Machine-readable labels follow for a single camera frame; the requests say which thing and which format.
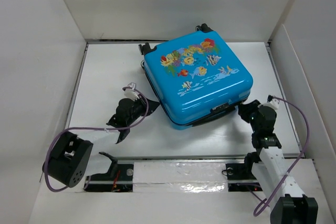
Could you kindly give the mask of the blue kids suitcase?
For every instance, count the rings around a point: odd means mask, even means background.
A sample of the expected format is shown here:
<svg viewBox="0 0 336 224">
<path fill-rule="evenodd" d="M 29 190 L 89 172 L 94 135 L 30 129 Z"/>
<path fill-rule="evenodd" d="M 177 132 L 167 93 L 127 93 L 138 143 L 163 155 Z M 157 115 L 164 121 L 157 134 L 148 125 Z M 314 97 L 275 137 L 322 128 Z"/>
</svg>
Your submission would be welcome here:
<svg viewBox="0 0 336 224">
<path fill-rule="evenodd" d="M 154 47 L 139 45 L 141 65 L 173 127 L 217 120 L 247 100 L 253 77 L 207 24 Z"/>
</svg>

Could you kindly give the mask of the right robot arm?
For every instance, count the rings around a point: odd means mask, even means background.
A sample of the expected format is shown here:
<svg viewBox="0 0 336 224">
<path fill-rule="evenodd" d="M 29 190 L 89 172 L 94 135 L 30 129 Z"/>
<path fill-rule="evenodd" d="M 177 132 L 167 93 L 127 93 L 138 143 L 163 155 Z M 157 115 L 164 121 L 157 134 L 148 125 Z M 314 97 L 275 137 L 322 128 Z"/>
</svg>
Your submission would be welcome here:
<svg viewBox="0 0 336 224">
<path fill-rule="evenodd" d="M 264 104 L 255 100 L 238 106 L 239 116 L 252 128 L 251 141 L 255 149 L 245 157 L 243 174 L 256 178 L 266 196 L 253 215 L 258 217 L 269 208 L 270 223 L 316 223 L 317 201 L 306 195 L 290 173 L 303 154 L 287 166 L 282 145 L 274 133 L 280 101 L 281 98 L 270 95 Z"/>
</svg>

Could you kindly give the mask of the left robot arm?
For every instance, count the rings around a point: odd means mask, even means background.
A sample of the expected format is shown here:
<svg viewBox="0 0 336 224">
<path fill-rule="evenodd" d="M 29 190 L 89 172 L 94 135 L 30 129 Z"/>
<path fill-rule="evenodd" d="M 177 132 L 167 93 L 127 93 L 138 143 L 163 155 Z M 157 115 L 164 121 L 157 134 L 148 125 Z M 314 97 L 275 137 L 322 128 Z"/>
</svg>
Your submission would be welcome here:
<svg viewBox="0 0 336 224">
<path fill-rule="evenodd" d="M 84 177 L 93 143 L 83 140 L 72 130 L 118 131 L 117 143 L 121 143 L 130 133 L 130 128 L 138 125 L 151 115 L 159 102 L 141 96 L 136 100 L 121 99 L 114 115 L 106 123 L 106 128 L 70 127 L 59 133 L 52 141 L 42 166 L 47 188 L 60 192 L 75 187 Z"/>
</svg>

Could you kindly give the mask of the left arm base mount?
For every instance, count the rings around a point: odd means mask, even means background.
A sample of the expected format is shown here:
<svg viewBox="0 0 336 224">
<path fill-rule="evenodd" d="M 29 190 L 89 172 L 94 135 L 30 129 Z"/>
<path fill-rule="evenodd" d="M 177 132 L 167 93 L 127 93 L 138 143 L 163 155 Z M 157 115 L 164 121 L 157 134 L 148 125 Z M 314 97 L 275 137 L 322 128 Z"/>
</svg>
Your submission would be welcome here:
<svg viewBox="0 0 336 224">
<path fill-rule="evenodd" d="M 84 191 L 90 193 L 130 193 L 133 191 L 133 164 L 113 161 L 106 173 L 87 177 Z"/>
</svg>

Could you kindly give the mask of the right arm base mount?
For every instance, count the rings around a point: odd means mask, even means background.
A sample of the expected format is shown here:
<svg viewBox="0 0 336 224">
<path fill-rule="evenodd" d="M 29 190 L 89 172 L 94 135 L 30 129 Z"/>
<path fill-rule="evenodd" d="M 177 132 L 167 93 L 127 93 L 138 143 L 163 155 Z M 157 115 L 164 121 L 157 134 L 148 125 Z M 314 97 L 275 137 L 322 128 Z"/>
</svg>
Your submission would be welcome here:
<svg viewBox="0 0 336 224">
<path fill-rule="evenodd" d="M 222 174 L 227 179 L 229 192 L 262 191 L 260 184 L 244 163 L 227 163 Z"/>
</svg>

